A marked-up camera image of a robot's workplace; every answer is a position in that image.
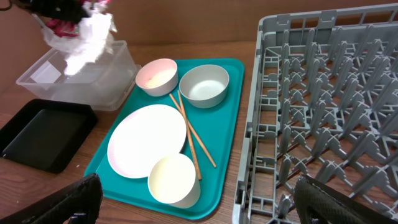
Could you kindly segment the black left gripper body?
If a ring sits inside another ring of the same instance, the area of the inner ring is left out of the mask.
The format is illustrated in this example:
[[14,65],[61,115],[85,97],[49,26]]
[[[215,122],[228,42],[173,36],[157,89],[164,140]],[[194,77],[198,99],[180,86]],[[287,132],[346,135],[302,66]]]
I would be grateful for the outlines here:
[[38,16],[79,23],[89,17],[83,4],[77,0],[12,0],[20,9]]

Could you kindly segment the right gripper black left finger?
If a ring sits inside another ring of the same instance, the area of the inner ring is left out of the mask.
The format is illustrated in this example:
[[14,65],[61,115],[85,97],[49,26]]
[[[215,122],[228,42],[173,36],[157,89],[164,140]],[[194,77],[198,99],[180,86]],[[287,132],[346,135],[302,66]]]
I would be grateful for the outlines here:
[[100,177],[94,173],[2,218],[1,223],[95,223],[102,199]]

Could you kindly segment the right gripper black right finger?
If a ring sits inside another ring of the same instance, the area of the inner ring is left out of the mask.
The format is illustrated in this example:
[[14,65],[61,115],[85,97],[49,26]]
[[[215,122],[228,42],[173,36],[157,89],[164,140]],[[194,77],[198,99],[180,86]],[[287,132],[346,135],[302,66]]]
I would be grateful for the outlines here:
[[307,175],[296,182],[294,202],[302,224],[397,224]]

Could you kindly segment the red snack wrapper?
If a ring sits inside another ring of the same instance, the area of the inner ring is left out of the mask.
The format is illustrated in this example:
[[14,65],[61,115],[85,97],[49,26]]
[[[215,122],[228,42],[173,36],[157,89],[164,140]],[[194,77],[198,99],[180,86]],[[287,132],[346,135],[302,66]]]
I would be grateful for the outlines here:
[[59,37],[76,37],[79,35],[78,23],[91,17],[94,11],[102,12],[110,0],[71,0],[61,1],[55,8],[59,16],[50,16],[45,25]]

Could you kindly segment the white napkin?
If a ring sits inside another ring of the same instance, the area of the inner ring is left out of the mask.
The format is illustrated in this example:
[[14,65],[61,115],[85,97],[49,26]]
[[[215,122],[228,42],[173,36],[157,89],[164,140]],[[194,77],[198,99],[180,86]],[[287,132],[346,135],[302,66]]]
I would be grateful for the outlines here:
[[91,17],[82,19],[78,23],[79,35],[76,37],[59,37],[44,22],[41,25],[47,45],[65,54],[66,75],[77,74],[86,64],[96,62],[103,52],[113,53],[111,33],[117,28],[113,15],[105,10],[94,11]]

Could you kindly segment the white paper cup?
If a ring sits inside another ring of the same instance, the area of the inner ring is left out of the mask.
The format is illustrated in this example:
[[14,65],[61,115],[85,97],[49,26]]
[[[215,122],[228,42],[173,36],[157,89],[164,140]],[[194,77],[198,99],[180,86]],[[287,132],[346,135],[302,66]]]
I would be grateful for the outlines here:
[[171,154],[159,160],[147,184],[156,201],[177,208],[194,206],[201,194],[194,163],[184,154]]

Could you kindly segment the pink bowl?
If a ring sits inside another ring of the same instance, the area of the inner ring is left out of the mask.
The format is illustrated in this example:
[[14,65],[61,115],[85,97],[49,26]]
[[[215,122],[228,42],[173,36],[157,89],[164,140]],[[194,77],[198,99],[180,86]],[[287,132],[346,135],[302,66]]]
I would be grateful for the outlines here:
[[136,85],[150,96],[169,94],[178,83],[177,63],[160,58],[147,63],[136,75]]

